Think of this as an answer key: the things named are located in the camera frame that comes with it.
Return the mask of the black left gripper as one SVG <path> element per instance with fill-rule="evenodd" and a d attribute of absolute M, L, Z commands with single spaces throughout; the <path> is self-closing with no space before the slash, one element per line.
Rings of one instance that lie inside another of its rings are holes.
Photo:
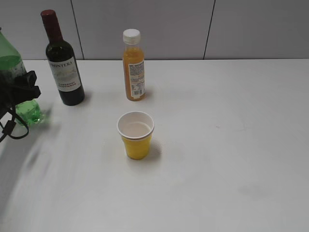
<path fill-rule="evenodd" d="M 14 83 L 0 85 L 0 118 L 8 113 L 8 108 L 37 99 L 41 95 L 40 88 L 35 85 L 37 75 L 29 71 L 14 79 Z"/>

